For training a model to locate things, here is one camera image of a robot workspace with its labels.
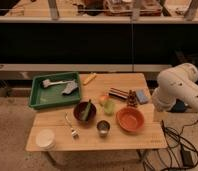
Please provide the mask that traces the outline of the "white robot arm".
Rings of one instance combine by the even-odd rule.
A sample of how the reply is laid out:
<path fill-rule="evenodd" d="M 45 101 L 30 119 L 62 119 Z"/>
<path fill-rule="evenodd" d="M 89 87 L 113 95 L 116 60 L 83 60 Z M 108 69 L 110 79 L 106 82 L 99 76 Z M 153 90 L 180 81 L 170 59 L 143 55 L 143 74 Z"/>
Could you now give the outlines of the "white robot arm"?
<path fill-rule="evenodd" d="M 159 112 L 170 111 L 179 99 L 198 113 L 198 69 L 191 63 L 183 63 L 161 71 L 157 76 L 158 87 L 152 94 L 152 102 Z"/>

